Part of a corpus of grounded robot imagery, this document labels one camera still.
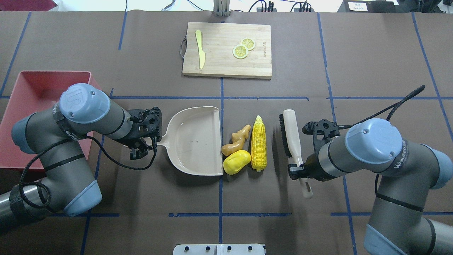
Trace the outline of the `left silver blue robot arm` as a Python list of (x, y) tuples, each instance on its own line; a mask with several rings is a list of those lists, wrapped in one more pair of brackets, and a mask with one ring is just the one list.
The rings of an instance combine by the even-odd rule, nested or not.
[(39, 222), (63, 211), (73, 217), (100, 203), (102, 194), (79, 144), (94, 141), (113, 163), (97, 132), (130, 149), (130, 159), (157, 154), (161, 141), (159, 108), (125, 110), (107, 94), (86, 83), (74, 84), (47, 110), (18, 121), (11, 137), (21, 151), (34, 157), (24, 167), (19, 183), (1, 195), (1, 234)]

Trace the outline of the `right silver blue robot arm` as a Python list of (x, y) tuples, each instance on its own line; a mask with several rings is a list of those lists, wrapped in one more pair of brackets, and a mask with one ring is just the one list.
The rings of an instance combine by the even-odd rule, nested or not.
[(452, 227), (423, 216), (429, 190), (452, 179), (452, 160), (443, 152), (403, 138), (387, 120), (372, 118), (333, 139), (338, 128), (322, 120), (305, 134), (333, 128), (305, 163), (288, 165), (291, 179), (329, 181), (359, 170), (381, 177), (364, 237), (372, 255), (451, 255)]

